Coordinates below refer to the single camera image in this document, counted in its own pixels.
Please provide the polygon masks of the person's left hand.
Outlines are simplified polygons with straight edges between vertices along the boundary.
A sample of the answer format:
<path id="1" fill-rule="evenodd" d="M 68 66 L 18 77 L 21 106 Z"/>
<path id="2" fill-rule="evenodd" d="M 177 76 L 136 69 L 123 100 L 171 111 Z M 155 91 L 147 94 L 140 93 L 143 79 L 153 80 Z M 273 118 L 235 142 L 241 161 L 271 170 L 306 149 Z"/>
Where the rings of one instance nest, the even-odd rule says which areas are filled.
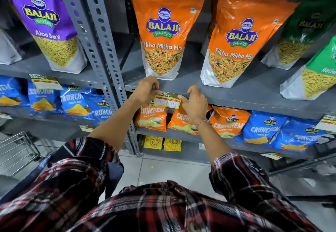
<path id="1" fill-rule="evenodd" d="M 133 105 L 141 107 L 154 99 L 150 96 L 152 90 L 159 90 L 159 82 L 155 76 L 150 75 L 139 81 L 129 100 Z"/>

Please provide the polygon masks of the purple snack bag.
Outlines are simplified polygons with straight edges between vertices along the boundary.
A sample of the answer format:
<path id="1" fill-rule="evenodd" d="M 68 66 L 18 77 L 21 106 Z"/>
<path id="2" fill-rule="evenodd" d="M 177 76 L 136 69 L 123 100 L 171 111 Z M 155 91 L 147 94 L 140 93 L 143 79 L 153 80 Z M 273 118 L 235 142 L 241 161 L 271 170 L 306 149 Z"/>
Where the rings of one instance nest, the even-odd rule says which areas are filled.
<path id="1" fill-rule="evenodd" d="M 53 71 L 80 74 L 87 66 L 63 0 L 11 0 Z"/>

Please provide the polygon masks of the dark blue bag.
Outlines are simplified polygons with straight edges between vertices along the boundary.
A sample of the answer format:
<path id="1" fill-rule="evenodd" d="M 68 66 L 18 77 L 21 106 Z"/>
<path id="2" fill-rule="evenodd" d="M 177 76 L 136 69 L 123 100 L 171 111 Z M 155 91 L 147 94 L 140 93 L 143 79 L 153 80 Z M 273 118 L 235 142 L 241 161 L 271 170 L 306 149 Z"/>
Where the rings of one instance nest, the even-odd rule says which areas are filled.
<path id="1" fill-rule="evenodd" d="M 107 176 L 105 199 L 112 196 L 122 175 L 124 173 L 124 166 L 121 163 L 107 162 Z"/>

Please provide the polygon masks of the grey metal shelf rack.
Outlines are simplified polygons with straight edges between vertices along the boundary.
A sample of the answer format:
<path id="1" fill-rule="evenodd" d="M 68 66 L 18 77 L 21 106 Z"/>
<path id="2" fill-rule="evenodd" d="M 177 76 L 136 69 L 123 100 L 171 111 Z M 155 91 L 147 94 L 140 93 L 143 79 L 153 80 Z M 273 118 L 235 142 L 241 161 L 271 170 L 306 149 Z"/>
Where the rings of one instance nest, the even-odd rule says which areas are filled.
<path id="1" fill-rule="evenodd" d="M 145 77 L 134 9 L 130 0 L 86 1 L 93 17 L 91 25 L 96 28 L 102 57 L 109 69 L 107 76 L 110 78 L 112 97 L 117 103 L 117 108 L 120 108 L 135 90 L 138 82 Z M 292 69 L 286 71 L 264 66 L 260 62 L 263 52 L 260 52 L 232 88 L 203 85 L 200 73 L 204 57 L 200 51 L 211 18 L 210 4 L 211 0 L 205 0 L 205 9 L 191 30 L 177 78 L 172 81 L 159 80 L 163 91 L 186 95 L 187 89 L 197 84 L 200 92 L 208 98 L 208 102 L 217 106 L 274 112 L 308 119 L 320 119 L 325 114 L 336 115 L 336 87 L 315 101 L 287 100 L 280 95 L 280 84 L 303 65 L 306 59 L 300 60 Z M 267 171 L 271 171 L 271 175 L 312 176 L 313 173 L 308 171 L 309 167 L 322 161 L 336 162 L 336 140 L 330 144 L 309 147 L 305 153 L 245 144 L 233 139 L 227 141 L 233 149 L 249 156 L 252 156 L 252 152 L 274 152 L 295 159 L 288 164 L 282 161 L 280 165 L 274 165 L 274 162 L 266 161 L 266 158 L 262 157 L 261 164 Z"/>
<path id="2" fill-rule="evenodd" d="M 61 85 L 72 85 L 96 89 L 96 94 L 105 96 L 109 107 L 114 114 L 118 108 L 112 97 L 113 92 L 109 83 L 109 69 L 104 62 L 95 26 L 92 26 L 93 17 L 86 0 L 63 0 L 72 19 L 77 37 L 82 45 L 87 66 L 80 74 L 53 71 L 44 54 L 36 44 L 32 35 L 21 21 L 11 0 L 0 0 L 0 7 L 9 13 L 9 17 L 18 18 L 18 24 L 5 30 L 24 52 L 23 59 L 11 65 L 0 64 L 0 75 L 19 78 L 23 94 L 27 94 L 27 80 L 29 74 L 40 74 L 55 77 Z M 40 128 L 23 129 L 31 131 L 38 137 L 51 137 L 52 140 L 67 141 L 72 137 L 80 137 L 88 132 L 81 131 L 79 125 L 95 125 L 95 120 L 67 117 L 64 114 L 31 113 L 28 107 L 0 107 L 0 112 L 11 116 L 44 121 Z"/>

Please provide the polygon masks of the person's right hand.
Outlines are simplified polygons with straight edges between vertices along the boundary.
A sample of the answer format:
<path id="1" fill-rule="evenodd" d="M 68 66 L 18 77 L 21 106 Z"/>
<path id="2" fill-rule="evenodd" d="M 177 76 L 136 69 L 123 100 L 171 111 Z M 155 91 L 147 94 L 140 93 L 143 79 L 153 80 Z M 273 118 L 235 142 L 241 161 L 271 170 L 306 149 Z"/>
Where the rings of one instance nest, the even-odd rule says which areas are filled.
<path id="1" fill-rule="evenodd" d="M 208 100 L 204 94 L 199 92 L 198 85 L 192 85 L 187 90 L 187 93 L 190 95 L 188 98 L 188 104 L 182 104 L 182 107 L 196 126 L 206 120 Z"/>

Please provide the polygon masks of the green snack bag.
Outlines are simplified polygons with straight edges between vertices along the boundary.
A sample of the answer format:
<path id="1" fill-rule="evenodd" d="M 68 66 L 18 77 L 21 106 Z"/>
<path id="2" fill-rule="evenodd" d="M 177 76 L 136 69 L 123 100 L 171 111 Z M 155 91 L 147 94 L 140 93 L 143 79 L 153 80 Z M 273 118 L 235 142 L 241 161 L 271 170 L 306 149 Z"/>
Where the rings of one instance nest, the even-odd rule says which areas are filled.
<path id="1" fill-rule="evenodd" d="M 335 22 L 336 0 L 298 0 L 286 20 L 280 39 L 261 62 L 268 67 L 290 69 Z"/>
<path id="2" fill-rule="evenodd" d="M 336 35 L 280 85 L 289 100 L 313 101 L 336 84 Z"/>

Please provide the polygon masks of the orange chips packet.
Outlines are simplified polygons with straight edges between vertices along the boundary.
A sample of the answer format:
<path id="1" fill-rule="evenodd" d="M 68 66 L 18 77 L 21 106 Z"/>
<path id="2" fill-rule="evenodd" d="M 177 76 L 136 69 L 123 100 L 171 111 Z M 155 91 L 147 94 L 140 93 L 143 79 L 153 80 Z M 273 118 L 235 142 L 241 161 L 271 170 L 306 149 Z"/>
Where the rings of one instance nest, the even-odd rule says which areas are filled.
<path id="1" fill-rule="evenodd" d="M 167 132 L 166 119 L 166 107 L 157 106 L 154 104 L 154 100 L 152 100 L 146 105 L 141 106 L 135 117 L 134 125 L 136 127 L 143 127 L 160 132 Z"/>
<path id="2" fill-rule="evenodd" d="M 238 136 L 250 118 L 250 113 L 245 110 L 214 105 L 212 108 L 209 121 L 222 138 L 233 139 Z"/>
<path id="3" fill-rule="evenodd" d="M 182 105 L 175 109 L 167 128 L 178 130 L 180 132 L 188 133 L 190 135 L 198 135 L 196 126 L 193 124 L 187 112 L 183 109 Z"/>

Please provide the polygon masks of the person's left forearm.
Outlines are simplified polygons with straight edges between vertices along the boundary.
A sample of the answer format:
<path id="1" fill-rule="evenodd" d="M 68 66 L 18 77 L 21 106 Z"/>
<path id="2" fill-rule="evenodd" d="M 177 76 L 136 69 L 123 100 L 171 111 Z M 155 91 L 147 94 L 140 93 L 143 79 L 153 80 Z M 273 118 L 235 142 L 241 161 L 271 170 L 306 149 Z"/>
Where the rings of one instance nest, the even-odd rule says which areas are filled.
<path id="1" fill-rule="evenodd" d="M 102 140 L 119 152 L 128 132 L 129 125 L 142 101 L 134 96 L 128 100 L 105 122 L 95 128 L 88 137 Z"/>

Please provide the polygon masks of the blue chips packet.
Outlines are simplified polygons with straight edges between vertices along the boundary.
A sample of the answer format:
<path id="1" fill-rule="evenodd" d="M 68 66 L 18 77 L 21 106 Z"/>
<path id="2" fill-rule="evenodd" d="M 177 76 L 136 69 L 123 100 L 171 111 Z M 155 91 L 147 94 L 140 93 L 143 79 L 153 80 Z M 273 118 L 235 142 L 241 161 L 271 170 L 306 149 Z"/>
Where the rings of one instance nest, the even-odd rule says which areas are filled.
<path id="1" fill-rule="evenodd" d="M 64 114 L 60 90 L 39 90 L 31 80 L 27 80 L 27 94 L 31 113 Z"/>
<path id="2" fill-rule="evenodd" d="M 251 110 L 247 123 L 234 139 L 250 144 L 268 145 L 288 119 L 287 115 Z"/>
<path id="3" fill-rule="evenodd" d="M 0 107 L 28 107 L 19 78 L 0 75 Z"/>
<path id="4" fill-rule="evenodd" d="M 316 144 L 326 131 L 316 129 L 319 120 L 302 119 L 290 116 L 269 143 L 274 149 L 304 153 Z"/>
<path id="5" fill-rule="evenodd" d="M 96 94 L 96 89 L 72 85 L 62 85 L 62 87 L 60 99 L 65 116 L 94 120 L 93 112 L 83 95 Z"/>
<path id="6" fill-rule="evenodd" d="M 83 94 L 83 98 L 85 99 L 88 107 L 91 109 L 95 119 L 95 126 L 99 126 L 112 116 L 112 111 L 104 95 Z"/>

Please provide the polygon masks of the person's right forearm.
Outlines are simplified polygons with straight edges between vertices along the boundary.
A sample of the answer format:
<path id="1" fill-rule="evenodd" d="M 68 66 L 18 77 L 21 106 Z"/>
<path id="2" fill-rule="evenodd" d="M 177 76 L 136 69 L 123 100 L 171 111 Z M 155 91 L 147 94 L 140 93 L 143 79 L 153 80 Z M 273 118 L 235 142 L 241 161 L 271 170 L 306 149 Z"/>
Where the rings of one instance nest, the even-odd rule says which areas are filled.
<path id="1" fill-rule="evenodd" d="M 210 163 L 216 158 L 233 152 L 229 145 L 222 140 L 221 136 L 212 128 L 210 122 L 205 120 L 197 125 L 197 130 L 202 138 Z"/>

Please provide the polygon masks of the yellow patterned packet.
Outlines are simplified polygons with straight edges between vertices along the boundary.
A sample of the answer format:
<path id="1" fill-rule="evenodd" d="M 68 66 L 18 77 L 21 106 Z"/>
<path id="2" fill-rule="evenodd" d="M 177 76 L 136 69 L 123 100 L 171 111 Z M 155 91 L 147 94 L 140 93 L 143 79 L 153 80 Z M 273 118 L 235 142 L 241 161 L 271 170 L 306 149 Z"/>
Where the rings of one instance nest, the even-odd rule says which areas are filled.
<path id="1" fill-rule="evenodd" d="M 163 145 L 163 137 L 146 135 L 143 137 L 141 145 L 143 148 L 161 150 Z"/>
<path id="2" fill-rule="evenodd" d="M 181 140 L 165 138 L 163 146 L 165 151 L 181 152 Z"/>

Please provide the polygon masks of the white snack bag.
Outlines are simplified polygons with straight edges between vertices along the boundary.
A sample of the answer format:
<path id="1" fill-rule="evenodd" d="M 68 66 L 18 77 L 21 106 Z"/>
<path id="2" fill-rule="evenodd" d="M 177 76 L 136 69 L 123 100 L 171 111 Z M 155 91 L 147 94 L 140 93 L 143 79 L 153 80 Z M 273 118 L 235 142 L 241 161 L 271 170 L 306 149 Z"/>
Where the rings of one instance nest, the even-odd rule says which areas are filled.
<path id="1" fill-rule="evenodd" d="M 0 28 L 0 64 L 11 65 L 23 59 L 24 52 L 10 35 Z"/>

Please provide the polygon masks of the red plaid shirt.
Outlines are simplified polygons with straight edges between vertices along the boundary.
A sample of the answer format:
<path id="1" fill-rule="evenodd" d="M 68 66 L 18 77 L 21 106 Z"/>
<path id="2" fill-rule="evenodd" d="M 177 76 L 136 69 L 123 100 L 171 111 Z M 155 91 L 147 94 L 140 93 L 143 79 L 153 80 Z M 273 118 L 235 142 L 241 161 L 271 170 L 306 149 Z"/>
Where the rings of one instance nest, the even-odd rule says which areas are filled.
<path id="1" fill-rule="evenodd" d="M 0 232 L 322 232 L 236 152 L 216 158 L 209 173 L 226 202 L 168 180 L 125 187 L 98 204 L 107 162 L 123 166 L 102 140 L 66 142 L 30 186 L 0 205 Z"/>

